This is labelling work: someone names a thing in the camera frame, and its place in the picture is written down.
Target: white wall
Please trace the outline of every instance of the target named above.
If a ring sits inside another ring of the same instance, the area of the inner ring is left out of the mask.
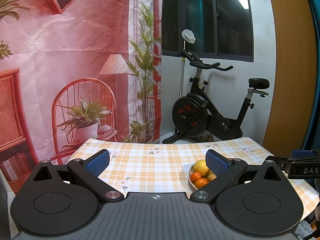
[[[221,63],[221,67],[233,65],[234,68],[227,72],[214,69],[204,70],[202,71],[200,85],[203,84],[203,80],[209,81],[205,91],[220,113],[226,117],[237,118],[249,88],[248,79],[256,77],[268,79],[270,88],[266,92],[269,93],[269,96],[261,98],[259,95],[253,95],[254,109],[248,110],[241,126],[245,137],[250,137],[262,144],[268,124],[275,80],[276,36],[271,1],[250,0],[250,4],[254,35],[254,62],[203,59],[204,63],[212,64],[218,61]],[[174,129],[171,109],[179,96],[180,70],[180,59],[163,57],[161,135]],[[194,76],[195,73],[196,68],[190,66],[186,61],[183,95],[190,91],[189,78]]]
[[[181,62],[179,57],[162,56],[161,60],[161,127],[160,135],[174,130],[172,107],[179,98]]]

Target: pink wall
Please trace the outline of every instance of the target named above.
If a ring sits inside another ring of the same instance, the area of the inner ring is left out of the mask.
[[[31,11],[16,9],[19,21],[0,21],[0,40],[9,41],[13,54],[0,61],[0,71],[20,68],[25,116],[40,160],[54,155],[51,107],[66,84],[92,77],[112,82],[108,85],[114,89],[115,79],[99,72],[111,53],[128,57],[128,4],[129,0],[74,0],[62,15],[53,15],[44,0],[26,0],[20,5]],[[121,138],[128,133],[127,77],[117,82]]]

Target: lemon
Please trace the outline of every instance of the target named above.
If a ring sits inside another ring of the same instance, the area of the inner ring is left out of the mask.
[[[211,181],[213,181],[216,177],[217,177],[216,175],[210,174],[210,175],[208,176],[207,180],[208,180],[208,182],[211,182]]]
[[[195,172],[201,173],[203,177],[208,176],[210,171],[207,165],[205,164],[205,160],[197,161],[193,166],[193,169]]]

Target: table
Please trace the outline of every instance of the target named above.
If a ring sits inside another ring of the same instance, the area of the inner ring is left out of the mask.
[[[110,153],[110,164],[99,178],[113,188],[127,192],[194,192],[188,181],[190,167],[204,160],[208,149],[226,158],[241,158],[248,164],[262,164],[271,155],[250,138],[193,144],[131,144],[89,139],[69,160],[87,159],[101,149]],[[302,200],[303,217],[319,202],[318,193],[304,180],[289,179]]]

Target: crosshair marking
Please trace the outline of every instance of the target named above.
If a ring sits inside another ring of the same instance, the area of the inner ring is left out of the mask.
[[[155,199],[155,200],[158,200],[158,199],[160,199],[162,197],[157,194],[157,195],[152,196],[152,198]]]

